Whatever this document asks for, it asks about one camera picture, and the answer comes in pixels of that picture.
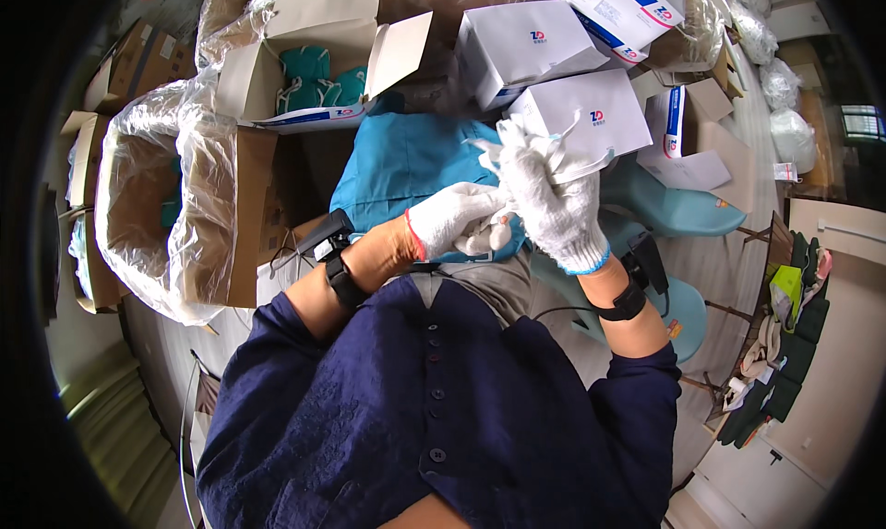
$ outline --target shirt button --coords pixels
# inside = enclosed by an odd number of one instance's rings
[[[438,464],[446,460],[446,452],[444,452],[442,448],[432,448],[431,452],[428,454],[431,456],[431,459]]]

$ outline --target tiled floor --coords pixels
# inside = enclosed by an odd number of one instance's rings
[[[769,224],[772,210],[780,209],[772,181],[771,165],[776,162],[776,157],[769,134],[768,110],[756,69],[749,65],[740,50],[738,55],[741,60],[739,70],[742,70],[747,84],[753,87],[747,90],[744,99],[735,102],[735,113],[725,119],[723,125],[756,151],[754,211],[743,225],[762,230]],[[657,83],[645,85],[643,92],[648,95],[657,92],[660,88]],[[704,298],[750,310],[759,289],[766,246],[760,242],[743,245],[744,237],[733,232],[720,238],[665,238],[659,240],[659,248],[668,272],[693,285]],[[269,278],[267,266],[260,269],[259,302],[269,302],[294,281],[296,269],[296,263],[290,262],[274,279]],[[220,334],[216,337],[199,328],[171,322],[133,296],[128,296],[125,304],[129,332],[142,362],[150,396],[169,433],[178,435],[193,366],[189,349],[193,348],[212,371],[221,375],[227,358],[248,335],[251,312],[227,309],[218,315],[213,322]],[[541,282],[533,282],[533,313],[565,305],[555,291]],[[605,376],[611,353],[607,347],[573,331],[570,328],[572,318],[569,311],[559,311],[546,315],[542,321],[570,357],[582,381],[589,386],[592,381]],[[702,371],[707,370],[715,382],[724,380],[746,329],[742,320],[709,309],[707,337],[698,353],[681,365],[684,373],[700,379]],[[710,435],[701,426],[710,407],[707,393],[683,385],[674,437],[675,484],[686,478],[711,445]]]

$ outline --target window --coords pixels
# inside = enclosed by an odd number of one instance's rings
[[[857,138],[886,143],[880,111],[872,106],[843,106],[843,125],[846,138]]]

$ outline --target teal chair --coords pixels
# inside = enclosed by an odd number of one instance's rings
[[[640,224],[611,212],[600,213],[600,227],[609,240],[612,253],[616,258],[621,258],[630,252],[627,247],[628,238],[644,231]],[[567,275],[549,257],[533,252],[530,271],[536,278],[558,291],[570,305],[590,308],[590,302],[588,302],[585,292],[581,290],[579,280],[575,276]],[[702,295],[692,285],[670,276],[667,280],[670,310],[663,321],[664,326],[669,328],[670,333],[673,334],[670,342],[677,354],[677,363],[683,363],[692,358],[698,348],[702,346],[708,326],[708,312]],[[658,294],[652,285],[649,285],[645,291],[649,301],[659,313],[664,313],[665,297]],[[579,319],[572,322],[572,329],[607,344],[603,326],[596,314],[586,310],[575,310],[575,313]]]
[[[736,207],[717,206],[708,191],[669,189],[637,164],[637,154],[622,156],[600,179],[600,203],[635,214],[657,237],[718,237],[733,232],[748,216]]]

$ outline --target wrist strap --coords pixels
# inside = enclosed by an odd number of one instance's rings
[[[610,322],[634,319],[646,306],[646,293],[631,279],[627,288],[612,301],[612,304],[614,308],[600,308],[594,304],[591,306],[600,317]]]
[[[351,272],[342,262],[341,256],[335,256],[326,262],[326,282],[335,291],[342,306],[351,310],[356,310],[360,304],[370,298],[370,295],[353,281]]]

